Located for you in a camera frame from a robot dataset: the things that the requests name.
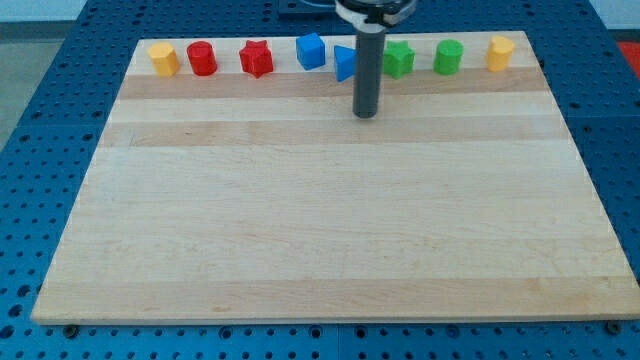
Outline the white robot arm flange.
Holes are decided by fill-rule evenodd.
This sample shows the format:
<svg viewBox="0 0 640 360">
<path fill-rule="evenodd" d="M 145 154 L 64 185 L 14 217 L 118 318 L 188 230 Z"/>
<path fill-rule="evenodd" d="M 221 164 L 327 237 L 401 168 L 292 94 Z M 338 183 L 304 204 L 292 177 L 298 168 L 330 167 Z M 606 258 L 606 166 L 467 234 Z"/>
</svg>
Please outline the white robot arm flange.
<svg viewBox="0 0 640 360">
<path fill-rule="evenodd" d="M 336 0 L 335 10 L 340 18 L 352 25 L 395 27 L 416 10 L 418 0 Z"/>
</svg>

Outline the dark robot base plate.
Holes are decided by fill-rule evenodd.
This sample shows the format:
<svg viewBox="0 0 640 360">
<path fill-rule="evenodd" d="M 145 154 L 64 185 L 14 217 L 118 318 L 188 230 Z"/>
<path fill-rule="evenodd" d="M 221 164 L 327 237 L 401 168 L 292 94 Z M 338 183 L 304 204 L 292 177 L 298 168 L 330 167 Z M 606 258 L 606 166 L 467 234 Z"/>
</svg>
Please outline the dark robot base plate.
<svg viewBox="0 0 640 360">
<path fill-rule="evenodd" d="M 282 19 L 333 18 L 337 16 L 334 0 L 277 0 L 277 14 Z"/>
</svg>

